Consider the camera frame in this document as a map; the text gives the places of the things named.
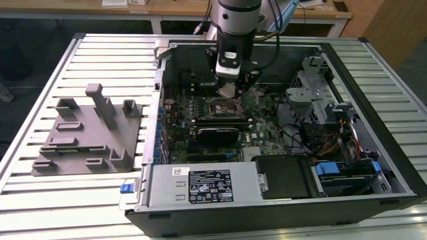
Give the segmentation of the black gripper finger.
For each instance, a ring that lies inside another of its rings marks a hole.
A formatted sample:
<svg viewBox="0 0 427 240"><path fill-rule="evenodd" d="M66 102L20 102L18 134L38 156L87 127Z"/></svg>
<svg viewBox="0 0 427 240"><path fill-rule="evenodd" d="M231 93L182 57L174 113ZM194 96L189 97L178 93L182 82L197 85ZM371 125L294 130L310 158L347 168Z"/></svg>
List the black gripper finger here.
<svg viewBox="0 0 427 240"><path fill-rule="evenodd" d="M210 48L206 49L205 52L206 52L210 71L215 73L217 64L218 64L218 48L215 46L211 46Z"/></svg>
<svg viewBox="0 0 427 240"><path fill-rule="evenodd" d="M253 71L245 71L235 81L235 98L239 99L243 93L246 93L253 85L261 78L262 71L255 69Z"/></svg>

